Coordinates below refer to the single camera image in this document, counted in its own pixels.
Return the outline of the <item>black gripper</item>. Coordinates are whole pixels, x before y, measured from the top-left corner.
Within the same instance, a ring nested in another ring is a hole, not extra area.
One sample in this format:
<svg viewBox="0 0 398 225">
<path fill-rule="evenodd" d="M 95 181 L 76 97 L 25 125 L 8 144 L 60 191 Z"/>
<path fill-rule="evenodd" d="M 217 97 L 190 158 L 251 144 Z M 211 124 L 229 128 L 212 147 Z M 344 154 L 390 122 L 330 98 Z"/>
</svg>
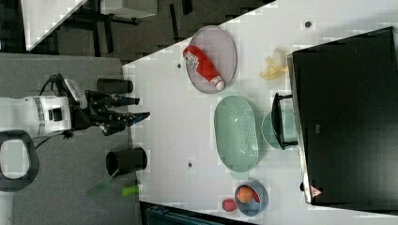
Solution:
<svg viewBox="0 0 398 225">
<path fill-rule="evenodd" d="M 119 113 L 110 111 L 114 97 L 107 93 L 85 90 L 73 80 L 64 80 L 64 90 L 69 101 L 71 129 L 64 132 L 65 137 L 72 137 L 76 130 L 83 130 L 90 127 L 99 127 L 105 136 L 111 134 L 110 125 L 113 128 L 124 129 L 137 124 L 150 115 L 150 112 L 126 112 Z M 116 97 L 115 106 L 138 105 L 139 98 Z"/>
</svg>

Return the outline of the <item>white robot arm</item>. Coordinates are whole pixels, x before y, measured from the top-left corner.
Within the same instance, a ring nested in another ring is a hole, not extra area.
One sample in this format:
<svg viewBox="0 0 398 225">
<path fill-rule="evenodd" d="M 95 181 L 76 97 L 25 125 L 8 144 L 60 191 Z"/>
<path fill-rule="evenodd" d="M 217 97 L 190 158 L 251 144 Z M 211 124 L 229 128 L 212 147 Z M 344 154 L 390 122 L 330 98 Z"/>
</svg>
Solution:
<svg viewBox="0 0 398 225">
<path fill-rule="evenodd" d="M 110 136 L 137 124 L 149 112 L 116 112 L 115 107 L 137 105 L 140 100 L 128 97 L 133 83 L 119 79 L 99 79 L 97 89 L 82 91 L 73 80 L 56 74 L 45 83 L 50 96 L 1 99 L 1 150 L 24 152 L 27 163 L 15 172 L 10 164 L 1 164 L 1 190 L 16 192 L 28 187 L 37 177 L 37 149 L 53 136 L 71 138 L 75 131 L 98 127 Z"/>
</svg>

